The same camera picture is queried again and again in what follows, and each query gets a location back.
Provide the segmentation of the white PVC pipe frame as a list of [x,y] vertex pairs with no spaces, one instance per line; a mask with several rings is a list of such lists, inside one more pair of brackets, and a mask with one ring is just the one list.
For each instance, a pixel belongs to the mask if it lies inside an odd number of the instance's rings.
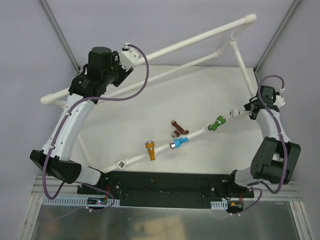
[[[162,49],[155,51],[155,52],[148,54],[148,55],[143,53],[143,51],[140,48],[138,48],[137,46],[135,46],[133,44],[126,43],[125,45],[128,45],[130,47],[135,48],[135,50],[140,54],[140,57],[138,58],[138,60],[135,62],[135,64],[132,67],[134,70],[134,68],[136,68],[142,64],[145,64],[147,67],[149,67],[150,61],[152,61],[152,60],[158,59],[160,57],[163,57],[165,55],[168,55],[168,54],[173,53],[175,51],[178,51],[180,49],[183,49],[183,48],[186,48],[186,47],[191,46],[193,44],[196,44],[200,41],[203,41],[203,40],[209,39],[211,37],[214,37],[216,35],[222,34],[226,31],[235,29],[236,31],[230,36],[230,39],[226,43],[224,43],[215,52],[213,52],[207,56],[204,56],[202,58],[196,59],[194,61],[188,62],[184,65],[178,66],[178,67],[174,68],[172,71],[167,71],[167,72],[163,73],[163,75],[161,75],[161,74],[157,75],[157,76],[155,76],[155,79],[156,80],[160,79],[163,76],[166,77],[168,75],[182,71],[182,70],[187,69],[189,67],[193,67],[193,66],[200,64],[202,62],[205,62],[207,60],[217,58],[217,57],[221,56],[227,48],[231,47],[234,51],[236,60],[237,60],[238,65],[240,67],[240,70],[241,70],[242,76],[244,78],[245,84],[247,86],[247,89],[249,91],[249,94],[251,96],[254,96],[255,92],[256,92],[256,88],[254,87],[253,83],[249,79],[248,72],[246,70],[243,58],[242,58],[240,51],[239,51],[239,48],[237,46],[237,40],[238,40],[239,36],[245,31],[245,29],[248,28],[251,24],[253,24],[256,21],[256,19],[257,19],[256,14],[251,13],[241,19],[232,21],[230,23],[219,26],[219,27],[214,28],[212,30],[206,31],[204,33],[198,34],[198,35],[190,37],[190,38],[187,38],[185,40],[182,40],[178,43],[175,43],[175,44],[172,44],[172,45],[167,46],[165,48],[162,48]],[[48,95],[42,97],[40,101],[44,105],[56,105],[56,106],[61,106],[65,109],[65,107],[67,105],[67,98],[69,96],[68,89],[62,90],[62,91],[59,91],[56,93],[48,94]],[[117,101],[117,99],[114,97],[104,97],[103,95],[101,95],[100,97],[98,97],[98,102],[99,101],[115,102],[115,101]]]

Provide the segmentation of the brown water faucet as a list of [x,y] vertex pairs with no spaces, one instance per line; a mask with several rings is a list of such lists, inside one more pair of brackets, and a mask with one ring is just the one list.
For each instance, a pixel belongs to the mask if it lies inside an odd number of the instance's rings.
[[188,135],[190,132],[183,129],[175,120],[171,121],[171,125],[175,127],[175,130],[171,133],[173,139],[179,138],[181,135]]

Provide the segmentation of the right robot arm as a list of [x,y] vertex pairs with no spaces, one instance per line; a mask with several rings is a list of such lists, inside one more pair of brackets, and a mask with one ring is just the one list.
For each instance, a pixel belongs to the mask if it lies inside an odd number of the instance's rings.
[[243,187],[262,181],[281,186],[291,181],[301,146],[289,139],[281,125],[280,110],[276,105],[278,96],[273,87],[262,85],[256,96],[244,105],[250,111],[249,118],[258,123],[263,140],[250,167],[231,172],[231,181],[225,184],[225,192],[230,197],[237,197]]

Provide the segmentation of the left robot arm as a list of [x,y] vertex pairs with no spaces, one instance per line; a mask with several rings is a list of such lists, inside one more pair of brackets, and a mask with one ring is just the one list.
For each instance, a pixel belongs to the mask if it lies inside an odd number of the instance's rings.
[[40,150],[33,150],[31,161],[42,171],[67,184],[86,183],[94,194],[105,191],[101,172],[71,160],[72,149],[81,125],[98,103],[107,86],[119,86],[133,71],[139,58],[134,48],[126,47],[121,53],[107,47],[96,46],[88,54],[88,63],[68,89],[65,109],[54,132]]

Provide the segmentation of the white water faucet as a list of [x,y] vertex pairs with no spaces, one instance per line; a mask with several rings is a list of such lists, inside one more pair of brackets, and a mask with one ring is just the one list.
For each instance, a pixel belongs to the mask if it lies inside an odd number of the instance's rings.
[[229,116],[231,117],[231,118],[237,118],[237,117],[239,117],[241,115],[241,111],[240,110],[238,110],[238,109],[231,109],[230,111],[229,111]]

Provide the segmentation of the green water faucet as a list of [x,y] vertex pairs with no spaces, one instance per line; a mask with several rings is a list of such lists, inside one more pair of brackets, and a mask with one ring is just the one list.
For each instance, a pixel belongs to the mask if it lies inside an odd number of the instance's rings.
[[206,129],[208,131],[216,131],[220,126],[224,125],[226,123],[226,118],[224,116],[219,115],[215,122],[212,124],[209,124]]

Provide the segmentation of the orange water faucet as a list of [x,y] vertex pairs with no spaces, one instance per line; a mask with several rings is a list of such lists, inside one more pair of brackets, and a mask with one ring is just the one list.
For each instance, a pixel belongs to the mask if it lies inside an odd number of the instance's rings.
[[156,160],[155,142],[153,140],[148,140],[145,142],[145,147],[147,149],[150,160],[155,161]]

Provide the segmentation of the blue water faucet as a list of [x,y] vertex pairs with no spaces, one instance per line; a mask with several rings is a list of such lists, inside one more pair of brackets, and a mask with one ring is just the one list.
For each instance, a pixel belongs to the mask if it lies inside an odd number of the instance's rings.
[[173,150],[173,149],[177,149],[179,148],[181,145],[185,144],[189,142],[189,139],[187,137],[180,137],[180,138],[176,138],[173,141],[171,141],[169,143],[169,147]]

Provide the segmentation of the left aluminium frame post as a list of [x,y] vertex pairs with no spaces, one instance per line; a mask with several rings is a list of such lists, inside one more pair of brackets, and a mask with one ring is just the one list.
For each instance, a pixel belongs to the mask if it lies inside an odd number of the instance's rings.
[[74,70],[79,73],[82,69],[81,65],[76,60],[76,57],[55,17],[53,10],[51,9],[49,2],[47,0],[38,0],[40,7],[42,8],[50,26],[54,34],[56,35],[62,49],[64,50],[65,54],[67,55],[68,60],[70,61]]

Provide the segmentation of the aluminium frame post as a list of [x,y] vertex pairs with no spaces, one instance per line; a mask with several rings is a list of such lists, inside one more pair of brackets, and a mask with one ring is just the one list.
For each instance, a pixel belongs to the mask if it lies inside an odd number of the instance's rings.
[[50,26],[54,34],[56,35],[62,49],[64,50],[65,54],[67,55],[68,60],[70,61],[74,70],[79,73],[82,69],[81,65],[76,60],[76,57],[55,17],[53,10],[51,9],[49,2],[47,0],[38,0],[40,7],[42,8]]
[[270,54],[272,53],[273,49],[277,45],[278,41],[280,40],[281,36],[283,35],[284,31],[290,24],[291,20],[293,19],[295,13],[300,8],[304,0],[293,0],[289,5],[287,11],[285,12],[282,20],[280,21],[279,25],[277,26],[274,34],[272,35],[271,39],[269,40],[265,50],[263,51],[261,57],[259,58],[255,68],[253,69],[254,74],[257,76],[259,71],[267,62]]

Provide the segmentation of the right aluminium frame post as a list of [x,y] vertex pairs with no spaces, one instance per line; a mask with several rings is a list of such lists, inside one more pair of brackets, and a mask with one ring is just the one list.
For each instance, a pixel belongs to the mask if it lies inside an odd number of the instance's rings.
[[263,51],[261,57],[259,58],[255,68],[253,69],[254,74],[257,76],[259,71],[267,62],[270,54],[272,53],[273,49],[277,45],[278,41],[280,40],[281,36],[283,35],[284,31],[290,24],[291,20],[293,19],[295,13],[300,8],[304,0],[293,0],[289,5],[287,11],[285,12],[282,20],[280,21],[279,25],[277,26],[274,34],[272,35],[271,39],[269,40],[265,50]]

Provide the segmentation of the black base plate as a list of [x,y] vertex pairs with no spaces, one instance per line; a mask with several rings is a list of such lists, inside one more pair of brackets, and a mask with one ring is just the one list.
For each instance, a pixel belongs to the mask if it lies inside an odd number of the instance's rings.
[[212,202],[225,198],[254,197],[228,174],[112,171],[102,174],[95,189],[77,189],[80,195],[105,191],[125,207],[209,209]]

